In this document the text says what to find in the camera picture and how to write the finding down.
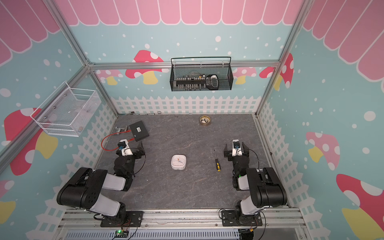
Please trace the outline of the black yellow screwdriver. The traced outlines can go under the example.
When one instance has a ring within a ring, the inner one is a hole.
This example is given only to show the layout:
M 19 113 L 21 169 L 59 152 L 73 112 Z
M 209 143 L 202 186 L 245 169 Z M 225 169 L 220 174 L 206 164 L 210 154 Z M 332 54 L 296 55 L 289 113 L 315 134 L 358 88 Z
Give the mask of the black yellow screwdriver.
M 219 163 L 219 160 L 218 160 L 218 157 L 217 157 L 217 155 L 216 155 L 216 151 L 215 151 L 215 150 L 214 150 L 214 155 L 215 155 L 216 170 L 217 170 L 218 172 L 220 172 L 220 171 L 221 171 L 221 166 L 220 166 L 220 163 Z

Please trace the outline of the white alarm clock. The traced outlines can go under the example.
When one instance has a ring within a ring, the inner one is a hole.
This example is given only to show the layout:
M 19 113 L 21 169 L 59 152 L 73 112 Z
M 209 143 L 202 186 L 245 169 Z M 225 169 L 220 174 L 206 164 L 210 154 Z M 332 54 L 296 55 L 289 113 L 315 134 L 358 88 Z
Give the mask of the white alarm clock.
M 187 157 L 185 155 L 173 155 L 171 159 L 171 167 L 173 170 L 184 170 L 187 165 Z

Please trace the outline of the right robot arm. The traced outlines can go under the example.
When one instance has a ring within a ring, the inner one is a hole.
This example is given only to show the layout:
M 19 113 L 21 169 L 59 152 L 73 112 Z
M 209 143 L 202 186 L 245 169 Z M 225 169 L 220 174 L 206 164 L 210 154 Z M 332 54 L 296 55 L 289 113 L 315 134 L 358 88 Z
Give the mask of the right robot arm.
M 261 213 L 265 209 L 284 206 L 288 195 L 272 167 L 249 167 L 250 150 L 239 140 L 232 141 L 232 149 L 224 149 L 224 157 L 233 164 L 232 184 L 237 191 L 248 191 L 249 196 L 237 202 L 234 210 L 220 210 L 224 227 L 263 225 Z

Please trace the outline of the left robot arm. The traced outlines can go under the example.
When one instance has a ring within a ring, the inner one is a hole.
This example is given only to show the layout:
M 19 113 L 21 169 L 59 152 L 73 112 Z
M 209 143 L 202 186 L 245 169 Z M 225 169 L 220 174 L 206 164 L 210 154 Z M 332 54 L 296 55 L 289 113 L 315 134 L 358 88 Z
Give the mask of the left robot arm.
M 131 148 L 127 140 L 121 140 L 117 155 L 114 174 L 103 169 L 79 168 L 59 191 L 57 203 L 95 213 L 94 219 L 101 221 L 102 228 L 140 227 L 142 211 L 127 211 L 124 203 L 104 196 L 102 190 L 127 192 L 130 189 L 136 176 L 135 162 L 146 155 L 143 143 Z

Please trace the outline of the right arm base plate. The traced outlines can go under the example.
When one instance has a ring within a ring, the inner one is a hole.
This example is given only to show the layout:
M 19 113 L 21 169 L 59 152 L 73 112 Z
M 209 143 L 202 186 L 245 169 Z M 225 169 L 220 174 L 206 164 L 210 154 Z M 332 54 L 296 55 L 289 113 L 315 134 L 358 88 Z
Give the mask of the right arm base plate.
M 263 225 L 260 213 L 256 215 L 243 215 L 236 210 L 219 210 L 219 217 L 224 227 L 249 226 L 252 228 Z

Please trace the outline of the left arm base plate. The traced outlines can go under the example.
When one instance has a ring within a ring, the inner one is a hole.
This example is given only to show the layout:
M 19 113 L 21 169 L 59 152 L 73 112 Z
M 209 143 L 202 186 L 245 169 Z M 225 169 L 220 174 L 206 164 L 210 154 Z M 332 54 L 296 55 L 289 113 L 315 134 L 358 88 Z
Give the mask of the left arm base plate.
M 124 211 L 116 217 L 103 217 L 100 227 L 140 227 L 143 215 L 143 211 Z

